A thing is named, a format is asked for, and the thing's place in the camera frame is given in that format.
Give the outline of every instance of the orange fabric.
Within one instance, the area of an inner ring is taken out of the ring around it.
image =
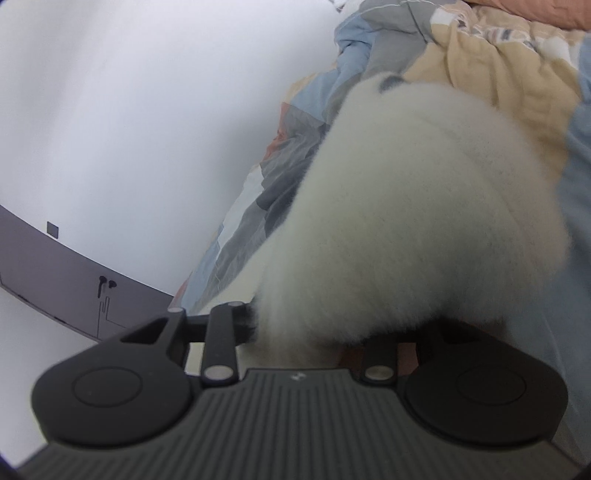
[[[591,2],[588,0],[469,0],[470,3],[500,8],[526,20],[559,28],[591,30]]]

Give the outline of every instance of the gray door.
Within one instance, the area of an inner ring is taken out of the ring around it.
[[[49,316],[104,339],[172,297],[65,247],[0,206],[0,283]]]

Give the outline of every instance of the door handle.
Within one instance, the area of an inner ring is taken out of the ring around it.
[[[100,298],[100,294],[102,293],[103,285],[105,283],[107,283],[107,277],[105,277],[104,275],[101,275],[99,277],[99,292],[98,292],[98,295],[96,296],[96,298],[98,298],[98,299]]]

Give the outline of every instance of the black nose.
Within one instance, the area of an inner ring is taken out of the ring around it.
[[[404,79],[402,77],[399,77],[398,75],[390,75],[382,80],[382,83],[379,84],[378,90],[380,93],[384,93],[400,85],[401,83],[404,83]]]

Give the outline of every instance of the white wall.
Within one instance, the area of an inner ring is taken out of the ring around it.
[[[174,293],[339,20],[326,0],[5,0],[0,205]]]
[[[50,366],[95,343],[0,288],[0,453],[18,465],[44,443],[31,389]]]

